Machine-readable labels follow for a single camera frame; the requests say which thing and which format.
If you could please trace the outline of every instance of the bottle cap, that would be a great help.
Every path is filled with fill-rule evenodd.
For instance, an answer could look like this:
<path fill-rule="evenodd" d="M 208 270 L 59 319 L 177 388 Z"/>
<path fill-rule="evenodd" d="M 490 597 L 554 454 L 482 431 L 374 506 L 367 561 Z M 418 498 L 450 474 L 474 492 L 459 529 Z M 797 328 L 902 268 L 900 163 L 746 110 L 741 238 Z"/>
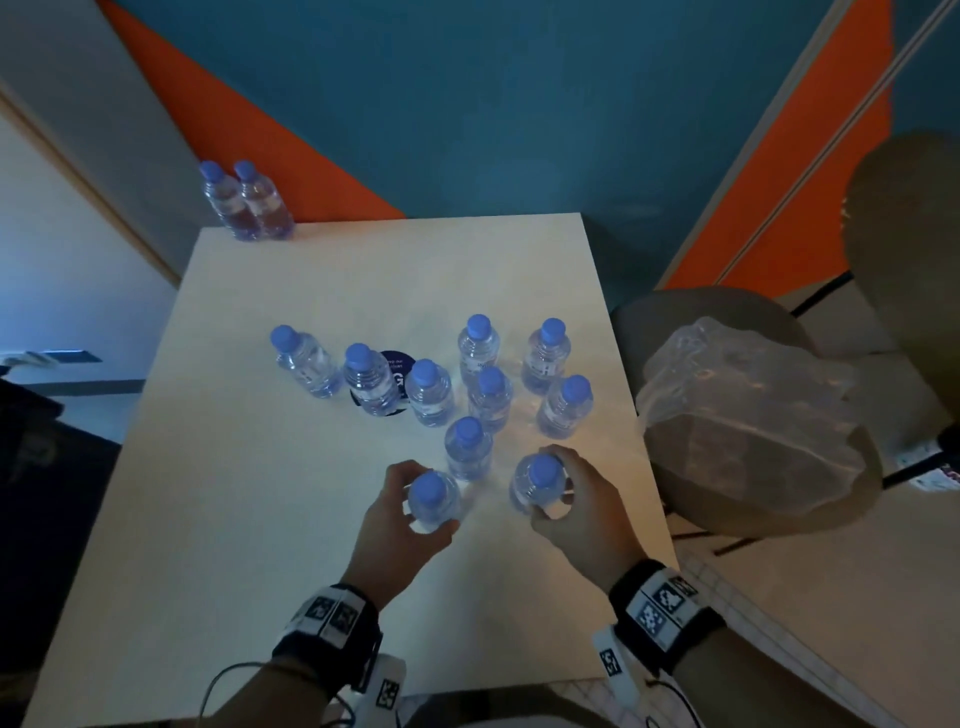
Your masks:
<path fill-rule="evenodd" d="M 431 359 L 420 359 L 410 368 L 410 376 L 421 387 L 432 387 L 437 383 L 440 372 Z"/>
<path fill-rule="evenodd" d="M 373 352 L 366 344 L 350 344 L 346 359 L 347 366 L 355 372 L 367 372 L 373 368 Z"/>
<path fill-rule="evenodd" d="M 410 486 L 410 498 L 423 505 L 438 506 L 444 502 L 446 483 L 437 471 L 428 471 Z"/>
<path fill-rule="evenodd" d="M 453 425 L 457 442 L 465 448 L 475 448 L 483 440 L 483 426 L 475 417 L 462 417 Z"/>
<path fill-rule="evenodd" d="M 490 336 L 490 319 L 482 313 L 474 313 L 467 319 L 467 335 L 471 339 L 486 339 Z"/>
<path fill-rule="evenodd" d="M 570 404 L 580 404 L 593 396 L 593 392 L 590 391 L 589 379 L 583 375 L 569 376 L 564 380 L 564 385 L 560 391 L 564 395 L 564 399 Z"/>
<path fill-rule="evenodd" d="M 547 319 L 540 327 L 540 338 L 544 344 L 556 346 L 566 336 L 566 324 L 560 319 Z"/>
<path fill-rule="evenodd" d="M 553 455 L 541 453 L 530 463 L 530 482 L 538 488 L 547 488 L 553 484 L 564 468 Z"/>
<path fill-rule="evenodd" d="M 234 164 L 233 171 L 236 172 L 237 177 L 244 182 L 253 182 L 253 180 L 259 176 L 256 167 L 253 166 L 253 162 L 247 161 L 246 159 L 241 159 Z"/>
<path fill-rule="evenodd" d="M 200 174 L 204 176 L 205 180 L 214 184 L 224 178 L 224 170 L 215 161 L 209 159 L 200 163 Z"/>
<path fill-rule="evenodd" d="M 276 327 L 270 332 L 270 343 L 280 353 L 293 353 L 300 347 L 303 337 L 293 327 L 286 324 Z"/>
<path fill-rule="evenodd" d="M 477 377 L 477 386 L 485 395 L 498 395 L 507 388 L 507 378 L 499 367 L 487 367 Z"/>

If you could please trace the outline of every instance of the orange wall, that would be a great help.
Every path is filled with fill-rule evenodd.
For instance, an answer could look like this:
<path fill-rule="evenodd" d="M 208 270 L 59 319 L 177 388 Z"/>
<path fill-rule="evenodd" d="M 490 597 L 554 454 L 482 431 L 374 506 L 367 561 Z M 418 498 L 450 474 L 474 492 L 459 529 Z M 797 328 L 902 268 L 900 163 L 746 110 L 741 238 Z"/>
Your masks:
<path fill-rule="evenodd" d="M 404 216 L 128 12 L 99 3 L 197 157 L 225 169 L 250 159 L 276 182 L 297 222 Z"/>
<path fill-rule="evenodd" d="M 892 0 L 857 0 L 687 252 L 667 288 L 713 284 L 893 58 Z M 725 285 L 776 297 L 847 270 L 840 206 L 863 156 L 890 135 L 885 94 L 841 141 Z"/>

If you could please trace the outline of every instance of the white table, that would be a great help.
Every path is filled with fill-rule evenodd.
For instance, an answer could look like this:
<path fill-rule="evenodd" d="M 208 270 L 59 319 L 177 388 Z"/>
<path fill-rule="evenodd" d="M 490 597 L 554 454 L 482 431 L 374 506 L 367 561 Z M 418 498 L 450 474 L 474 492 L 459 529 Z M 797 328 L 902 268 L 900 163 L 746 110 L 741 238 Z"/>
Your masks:
<path fill-rule="evenodd" d="M 27 728 L 194 716 L 222 667 L 266 659 L 338 579 L 392 462 L 444 467 L 443 430 L 314 400 L 274 362 L 271 328 L 429 356 L 457 372 L 469 314 L 499 330 L 516 400 L 453 546 L 385 610 L 405 691 L 599 676 L 607 599 L 513 510 L 519 458 L 547 440 L 519 382 L 530 332 L 567 323 L 567 371 L 596 404 L 569 444 L 615 483 L 648 552 L 675 564 L 580 216 L 302 225 L 249 245 L 204 230 L 39 678 Z M 250 675 L 215 692 L 219 705 Z"/>

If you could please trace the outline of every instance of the dark blue circular sticker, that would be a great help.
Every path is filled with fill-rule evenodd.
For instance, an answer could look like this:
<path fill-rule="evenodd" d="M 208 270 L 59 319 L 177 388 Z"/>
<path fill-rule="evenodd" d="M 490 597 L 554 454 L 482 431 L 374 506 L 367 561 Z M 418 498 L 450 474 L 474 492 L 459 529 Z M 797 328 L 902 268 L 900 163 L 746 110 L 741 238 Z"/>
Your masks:
<path fill-rule="evenodd" d="M 387 363 L 390 364 L 390 371 L 393 373 L 394 379 L 396 380 L 396 386 L 399 387 L 400 390 L 400 403 L 403 404 L 408 401 L 406 387 L 407 375 L 410 374 L 410 370 L 413 369 L 416 359 L 414 359 L 414 357 L 410 354 L 404 352 L 385 351 L 380 353 L 386 357 Z M 359 407 L 360 400 L 356 398 L 356 395 L 350 392 L 350 396 L 353 397 L 353 403 Z M 406 407 L 400 407 L 387 415 L 387 417 L 398 415 L 405 409 Z"/>

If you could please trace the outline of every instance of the water bottle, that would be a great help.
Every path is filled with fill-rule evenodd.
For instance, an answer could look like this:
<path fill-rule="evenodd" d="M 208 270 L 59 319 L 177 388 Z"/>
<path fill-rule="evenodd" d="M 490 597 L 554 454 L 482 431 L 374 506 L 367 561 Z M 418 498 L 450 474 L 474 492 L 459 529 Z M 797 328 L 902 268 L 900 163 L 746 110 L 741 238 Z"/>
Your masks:
<path fill-rule="evenodd" d="M 446 473 L 427 471 L 410 485 L 410 512 L 423 530 L 436 530 L 441 523 L 460 519 L 460 488 Z"/>
<path fill-rule="evenodd" d="M 565 440 L 593 409 L 593 392 L 585 376 L 555 379 L 540 403 L 537 426 L 554 440 Z"/>
<path fill-rule="evenodd" d="M 276 191 L 273 181 L 256 171 L 252 162 L 238 161 L 233 171 L 240 178 L 240 194 L 260 221 L 263 234 L 274 240 L 286 240 L 294 232 L 294 217 Z"/>
<path fill-rule="evenodd" d="M 430 359 L 421 359 L 406 380 L 407 399 L 417 419 L 428 427 L 446 425 L 453 414 L 450 374 Z"/>
<path fill-rule="evenodd" d="M 479 480 L 490 471 L 493 436 L 483 431 L 475 417 L 462 417 L 444 438 L 446 464 L 458 480 Z"/>
<path fill-rule="evenodd" d="M 530 334 L 530 350 L 523 359 L 520 375 L 523 386 L 535 395 L 545 395 L 553 380 L 564 373 L 566 358 L 570 356 L 570 340 L 566 338 L 566 324 L 560 319 L 547 319 L 543 326 Z"/>
<path fill-rule="evenodd" d="M 493 435 L 506 425 L 513 398 L 511 381 L 499 367 L 487 367 L 477 377 L 477 386 L 468 392 L 470 414 Z"/>
<path fill-rule="evenodd" d="M 490 325 L 490 319 L 482 313 L 474 313 L 467 319 L 467 327 L 460 332 L 457 346 L 460 347 L 460 379 L 468 389 L 473 389 L 481 370 L 496 364 L 500 334 Z"/>
<path fill-rule="evenodd" d="M 553 455 L 539 452 L 527 455 L 516 466 L 510 483 L 510 501 L 521 513 L 530 513 L 531 505 L 546 508 L 560 500 L 566 490 L 564 465 Z"/>
<path fill-rule="evenodd" d="M 390 364 L 366 344 L 350 344 L 344 363 L 344 381 L 367 414 L 386 417 L 396 411 L 400 390 Z"/>
<path fill-rule="evenodd" d="M 292 372 L 311 395 L 325 399 L 340 389 L 344 382 L 340 367 L 313 336 L 283 325 L 270 332 L 270 341 L 278 352 L 280 369 Z"/>
<path fill-rule="evenodd" d="M 260 237 L 260 223 L 240 194 L 240 182 L 225 174 L 215 161 L 201 162 L 200 173 L 206 180 L 204 196 L 209 200 L 220 222 L 233 233 L 233 237 L 244 241 Z"/>

